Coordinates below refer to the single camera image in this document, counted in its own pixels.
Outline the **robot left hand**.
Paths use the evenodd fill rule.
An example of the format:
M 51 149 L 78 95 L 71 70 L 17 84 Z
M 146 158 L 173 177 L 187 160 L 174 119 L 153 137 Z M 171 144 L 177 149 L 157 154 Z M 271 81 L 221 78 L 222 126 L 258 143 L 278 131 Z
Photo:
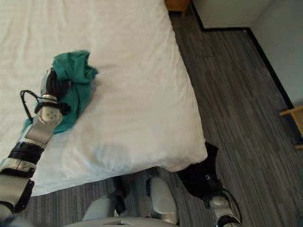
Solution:
M 70 86 L 69 80 L 59 80 L 55 70 L 49 68 L 42 79 L 40 95 L 51 95 L 60 99 L 66 95 Z

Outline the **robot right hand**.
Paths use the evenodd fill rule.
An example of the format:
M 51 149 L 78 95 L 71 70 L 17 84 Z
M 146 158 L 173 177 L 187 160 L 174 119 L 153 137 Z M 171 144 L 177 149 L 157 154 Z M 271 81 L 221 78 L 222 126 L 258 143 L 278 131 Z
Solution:
M 203 183 L 203 198 L 210 200 L 214 196 L 222 195 L 223 185 L 220 179 L 206 175 Z

